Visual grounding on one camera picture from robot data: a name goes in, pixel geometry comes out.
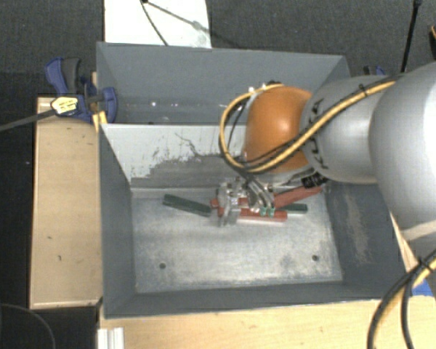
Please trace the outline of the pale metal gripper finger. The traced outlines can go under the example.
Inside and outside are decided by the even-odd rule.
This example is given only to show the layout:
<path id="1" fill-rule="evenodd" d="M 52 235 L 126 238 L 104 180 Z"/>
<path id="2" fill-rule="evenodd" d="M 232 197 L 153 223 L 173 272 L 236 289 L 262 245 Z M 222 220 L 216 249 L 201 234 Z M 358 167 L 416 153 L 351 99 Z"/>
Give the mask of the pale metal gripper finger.
<path id="1" fill-rule="evenodd" d="M 218 209 L 217 209 L 217 215 L 219 218 L 219 225 L 221 227 L 224 227 L 227 225 L 227 210 L 228 210 L 228 197 L 226 196 L 219 196 L 218 197 Z"/>
<path id="2" fill-rule="evenodd" d="M 239 218 L 239 204 L 237 198 L 231 198 L 228 203 L 227 224 L 234 225 Z"/>

